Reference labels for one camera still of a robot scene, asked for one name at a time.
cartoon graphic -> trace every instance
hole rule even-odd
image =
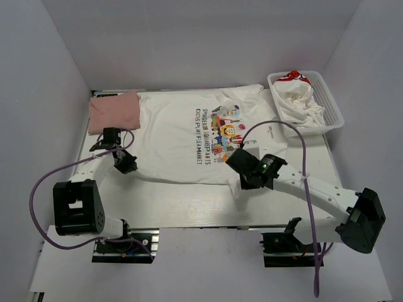
[[[226,162],[233,152],[227,152],[223,156],[219,155],[217,162]]]
[[[212,120],[214,120],[218,116],[221,116],[223,118],[225,118],[226,116],[233,116],[234,118],[236,118],[237,116],[239,116],[240,113],[241,112],[238,105],[232,105],[229,106],[229,108],[225,106],[219,106],[212,111]]]
[[[244,125],[244,124],[239,124],[238,126],[237,126],[237,130],[238,131],[243,131],[243,130],[245,130],[246,129],[246,126]]]
[[[241,120],[230,120],[228,118],[220,118],[216,117],[212,119],[212,130],[213,131],[218,131],[221,127],[225,125],[230,125],[233,123],[239,123]]]
[[[240,135],[236,135],[235,137],[231,138],[231,142],[240,145],[242,143],[242,137]]]
[[[234,137],[235,136],[235,127],[232,125],[223,126],[220,129],[220,133],[222,136]]]
[[[228,147],[231,142],[230,137],[215,137],[213,138],[213,145],[221,145],[223,147]]]
[[[228,115],[233,116],[234,118],[238,117],[241,111],[239,110],[238,105],[232,105],[228,108]]]
[[[238,105],[219,106],[212,110],[212,153],[214,162],[226,162],[242,142],[239,132],[246,130],[246,125],[241,123],[241,114]]]
[[[218,155],[223,151],[223,148],[221,145],[216,144],[216,145],[213,145],[212,150],[213,150],[214,155]]]

wire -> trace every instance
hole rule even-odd
[[[252,128],[250,128],[244,137],[242,138],[241,141],[241,148],[244,146],[244,142],[246,137],[250,134],[252,130],[254,130],[256,127],[263,125],[263,124],[270,124],[270,123],[277,123],[277,124],[283,124],[286,125],[287,127],[291,128],[300,138],[301,143],[302,143],[302,175],[304,176],[304,187],[305,187],[305,194],[307,197],[307,204],[308,204],[308,211],[309,211],[309,218],[310,218],[310,226],[312,229],[312,241],[314,244],[314,262],[315,262],[315,278],[314,278],[314,294],[315,297],[319,297],[319,269],[321,268],[321,260],[320,256],[318,254],[317,250],[317,236],[316,236],[316,228],[315,228],[315,219],[314,219],[314,210],[312,208],[312,201],[310,200],[310,193],[309,193],[309,186],[308,186],[308,179],[307,179],[307,146],[305,143],[305,140],[302,136],[302,134],[295,128],[292,124],[287,123],[285,121],[262,121],[260,123],[257,123],[254,125]]]
[[[125,136],[123,137],[123,142],[122,142],[122,145],[123,145],[123,146],[125,146],[125,139],[126,139],[127,132],[128,132],[128,131],[126,131]]]
[[[131,134],[132,136],[132,140],[130,141],[130,143],[123,148],[114,148],[111,150],[107,150],[104,152],[101,152],[100,154],[97,154],[97,157],[101,157],[107,154],[110,154],[112,152],[117,152],[117,151],[121,151],[121,150],[125,150],[128,149],[133,143],[134,143],[134,134],[130,131],[127,131]],[[44,181],[46,178],[48,178],[49,176],[51,176],[52,174],[55,174],[56,172],[59,172],[61,170],[73,167],[75,165],[79,165],[79,164],[83,164],[85,162],[89,162],[91,160],[93,160],[95,157],[88,157],[86,159],[82,159],[82,160],[78,160],[77,162],[73,162],[71,164],[67,164],[67,165],[63,165],[62,167],[56,168],[50,172],[47,172],[44,176],[42,176],[41,178],[39,178],[39,180],[35,183],[35,185],[33,186],[32,190],[31,190],[31,194],[30,194],[30,201],[29,201],[29,205],[30,205],[30,214],[31,214],[31,218],[33,221],[33,224],[35,225],[35,227],[37,228],[39,234],[43,237],[43,239],[45,239],[50,245],[53,245],[54,247],[57,247],[58,249],[61,250],[74,250],[74,249],[78,249],[79,247],[83,247],[93,241],[108,241],[108,242],[112,242],[112,243],[122,243],[122,242],[135,242],[137,243],[139,246],[141,246],[146,252],[147,254],[150,256],[151,259],[154,259],[154,256],[151,255],[151,252],[147,249],[147,247],[140,241],[134,239],[134,238],[129,238],[129,239],[108,239],[108,238],[104,238],[104,237],[95,237],[92,239],[89,239],[85,242],[82,242],[80,244],[77,245],[72,245],[70,247],[66,247],[64,245],[60,245],[56,242],[54,242],[52,239],[50,239],[50,237],[45,233],[45,231],[42,229],[42,227],[40,226],[38,219],[35,215],[35,211],[33,209],[33,197],[35,195],[36,190],[38,189],[38,186],[41,184],[42,181]]]

graphic print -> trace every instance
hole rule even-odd
[[[228,108],[219,106],[212,110],[212,151],[214,162],[226,162],[242,142],[240,134],[246,126],[238,119],[241,111],[238,105]]]
[[[211,114],[208,112],[208,109],[196,109],[195,115],[196,163],[200,165],[226,162],[239,148],[241,133],[246,130],[236,104],[219,106],[211,110]]]

crumpled white cloth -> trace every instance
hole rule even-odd
[[[299,128],[326,126],[324,108],[314,101],[314,90],[302,74],[292,71],[278,79],[273,87],[285,121]]]

cable tie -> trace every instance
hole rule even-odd
[[[100,159],[101,157],[96,155],[94,152],[91,152],[91,156],[93,159]]]
[[[308,180],[308,177],[310,177],[310,173],[307,173],[306,176],[302,175],[301,173],[301,181],[304,182],[304,180]]]

